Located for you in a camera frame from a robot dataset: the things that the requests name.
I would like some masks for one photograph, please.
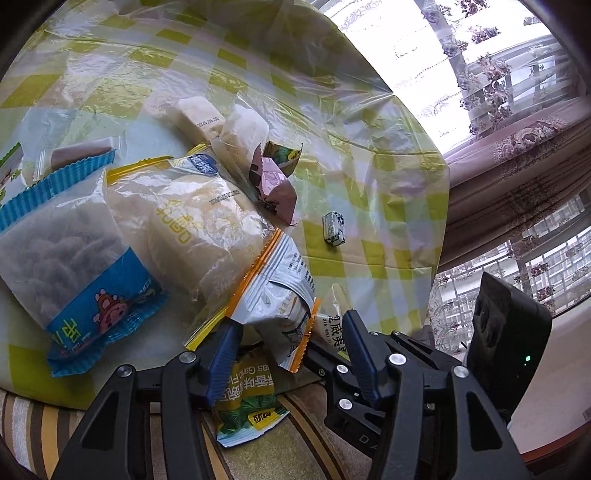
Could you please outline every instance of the white wall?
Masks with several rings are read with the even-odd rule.
[[[580,427],[589,407],[591,299],[553,320],[540,366],[513,415],[511,435],[520,452],[529,452]]]

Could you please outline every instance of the pink wrapper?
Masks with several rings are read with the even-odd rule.
[[[248,179],[263,206],[288,225],[294,225],[296,190],[273,159],[262,156],[260,145],[252,156]]]

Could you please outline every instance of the green snack bag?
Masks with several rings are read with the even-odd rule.
[[[262,153],[263,157],[272,158],[273,161],[283,172],[283,175],[289,177],[297,167],[300,161],[301,152],[304,149],[304,144],[299,150],[278,145],[272,141],[268,141],[265,145],[265,150]]]
[[[263,435],[289,411],[275,397],[275,385],[261,348],[246,353],[232,367],[223,397],[214,406],[217,441],[232,447]]]

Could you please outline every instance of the blue snack package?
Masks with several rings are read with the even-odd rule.
[[[115,150],[63,167],[0,209],[0,276],[52,338],[54,377],[86,372],[167,295],[106,204]]]

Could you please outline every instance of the cartoon pig logo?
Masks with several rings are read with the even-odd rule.
[[[105,333],[115,323],[120,321],[127,313],[127,304],[125,299],[117,295],[109,295],[104,289],[101,289],[95,295],[99,307],[93,320],[99,324],[99,333]]]

